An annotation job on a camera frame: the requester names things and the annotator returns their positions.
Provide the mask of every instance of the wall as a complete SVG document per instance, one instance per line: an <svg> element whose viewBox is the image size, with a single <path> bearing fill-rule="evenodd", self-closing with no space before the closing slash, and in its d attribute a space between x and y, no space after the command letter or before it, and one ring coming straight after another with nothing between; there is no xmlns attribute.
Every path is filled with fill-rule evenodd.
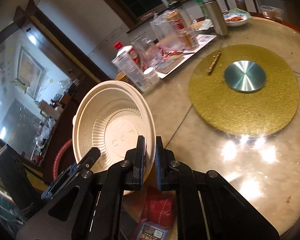
<svg viewBox="0 0 300 240"><path fill-rule="evenodd" d="M130 43L127 26L103 0L34 0L52 22L108 76L118 70L111 63L118 40ZM0 0L0 31L12 22L17 5L28 0Z"/></svg>

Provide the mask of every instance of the green cloth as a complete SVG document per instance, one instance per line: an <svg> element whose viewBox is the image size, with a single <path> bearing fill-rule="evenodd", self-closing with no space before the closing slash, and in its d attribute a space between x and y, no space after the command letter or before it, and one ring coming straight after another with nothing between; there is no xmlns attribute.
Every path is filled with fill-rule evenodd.
<svg viewBox="0 0 300 240"><path fill-rule="evenodd" d="M252 19L252 16L248 12L241 10L239 8L231 9L231 10L229 10L229 13L244 13L248 16L249 19Z"/></svg>

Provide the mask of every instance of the painting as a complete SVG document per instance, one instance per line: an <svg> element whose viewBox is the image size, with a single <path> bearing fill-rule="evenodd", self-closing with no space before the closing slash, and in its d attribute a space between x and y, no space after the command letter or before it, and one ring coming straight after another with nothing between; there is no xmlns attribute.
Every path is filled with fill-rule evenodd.
<svg viewBox="0 0 300 240"><path fill-rule="evenodd" d="M26 86L26 93L33 98L37 98L39 92L39 81L44 67L42 67L30 54L21 46L19 53L17 78Z"/></svg>

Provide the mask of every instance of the gold glitter placemat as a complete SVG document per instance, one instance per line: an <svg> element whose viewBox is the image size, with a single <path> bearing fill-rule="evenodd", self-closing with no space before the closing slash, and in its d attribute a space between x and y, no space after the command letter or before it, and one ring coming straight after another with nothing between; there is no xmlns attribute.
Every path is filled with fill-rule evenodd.
<svg viewBox="0 0 300 240"><path fill-rule="evenodd" d="M268 49L234 45L221 49L211 75L207 74L212 52L192 73L190 100L198 114L210 125L232 135L265 136L285 127L299 104L299 85L289 65ZM250 60L266 72L266 83L254 93L237 92L226 84L226 67L238 60Z"/></svg>

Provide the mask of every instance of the white bottle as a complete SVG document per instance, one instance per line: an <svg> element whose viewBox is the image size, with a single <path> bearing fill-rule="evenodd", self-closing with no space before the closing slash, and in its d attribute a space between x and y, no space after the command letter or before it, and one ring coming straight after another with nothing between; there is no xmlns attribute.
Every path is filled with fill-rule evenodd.
<svg viewBox="0 0 300 240"><path fill-rule="evenodd" d="M143 92L151 86L142 72L143 62L132 46L123 46L120 42L114 47L118 50L117 57L112 61L135 85Z"/></svg>

